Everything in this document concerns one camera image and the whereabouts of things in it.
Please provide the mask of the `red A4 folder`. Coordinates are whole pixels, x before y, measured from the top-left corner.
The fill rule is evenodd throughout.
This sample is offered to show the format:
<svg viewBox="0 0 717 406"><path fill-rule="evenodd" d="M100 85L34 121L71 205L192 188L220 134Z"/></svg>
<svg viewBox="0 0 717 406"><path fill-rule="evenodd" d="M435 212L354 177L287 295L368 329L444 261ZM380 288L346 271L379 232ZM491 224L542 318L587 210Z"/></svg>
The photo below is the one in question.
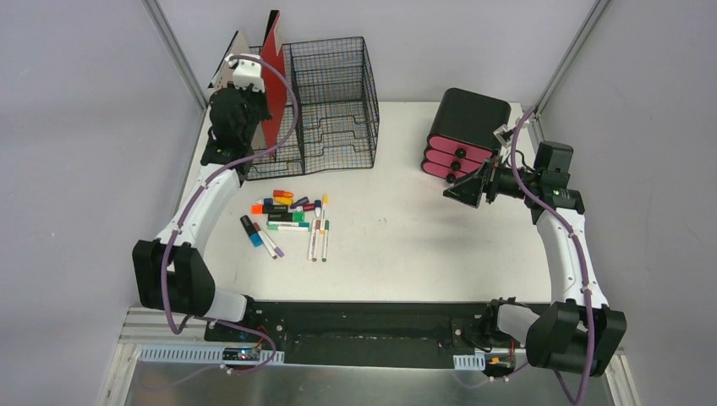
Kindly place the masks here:
<svg viewBox="0 0 717 406"><path fill-rule="evenodd" d="M260 56L269 63L283 78L286 78L285 58L281 34L281 14L277 9L270 11L267 21L264 43ZM262 124L267 148L276 146L280 134L284 109L287 104L287 90L284 84L269 70L262 71L265 81L265 93L271 118Z"/></svg>

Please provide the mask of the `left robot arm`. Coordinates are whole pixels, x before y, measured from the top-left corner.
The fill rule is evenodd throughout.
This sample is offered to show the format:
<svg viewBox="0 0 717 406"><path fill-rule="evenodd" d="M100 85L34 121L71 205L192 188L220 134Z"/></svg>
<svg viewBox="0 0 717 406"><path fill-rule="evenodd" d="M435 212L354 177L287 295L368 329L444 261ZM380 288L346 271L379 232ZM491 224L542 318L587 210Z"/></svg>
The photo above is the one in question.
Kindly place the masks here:
<svg viewBox="0 0 717 406"><path fill-rule="evenodd" d="M172 220L152 240L132 251L140 303L174 312L226 321L238 342L257 333L258 320L246 311L249 298L219 288L202 257L224 208L247 177L259 124L270 118L265 93L232 87L210 98L208 140L198 178Z"/></svg>

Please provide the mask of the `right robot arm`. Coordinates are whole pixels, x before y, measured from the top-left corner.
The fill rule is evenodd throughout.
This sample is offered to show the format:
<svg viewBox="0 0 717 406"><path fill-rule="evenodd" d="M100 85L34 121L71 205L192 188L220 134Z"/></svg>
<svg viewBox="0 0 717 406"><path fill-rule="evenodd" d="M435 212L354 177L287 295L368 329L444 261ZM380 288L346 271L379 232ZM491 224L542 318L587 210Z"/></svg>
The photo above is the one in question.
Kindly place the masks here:
<svg viewBox="0 0 717 406"><path fill-rule="evenodd" d="M522 200L531 212L550 273L550 307L538 314L514 298L493 299L481 315L473 344L524 345L531 366L601 376L627 330L623 312L610 308L590 260L585 206L569 189L573 149L544 141L531 168L513 169L489 158L472 172L447 174L443 195L467 206L491 203L499 195Z"/></svg>

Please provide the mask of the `white A4 folder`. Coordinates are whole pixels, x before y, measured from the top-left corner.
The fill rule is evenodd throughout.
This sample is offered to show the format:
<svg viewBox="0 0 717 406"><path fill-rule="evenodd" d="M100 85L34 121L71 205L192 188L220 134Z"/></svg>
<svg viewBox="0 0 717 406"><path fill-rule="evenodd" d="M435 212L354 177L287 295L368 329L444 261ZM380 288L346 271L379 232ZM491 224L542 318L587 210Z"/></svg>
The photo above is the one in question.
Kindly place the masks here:
<svg viewBox="0 0 717 406"><path fill-rule="evenodd" d="M236 30L224 57L211 78L208 89L218 90L226 87L230 82L233 82L233 71L238 63L238 60L233 59L233 57L239 54L249 53L249 51L249 45L244 35L239 30Z"/></svg>

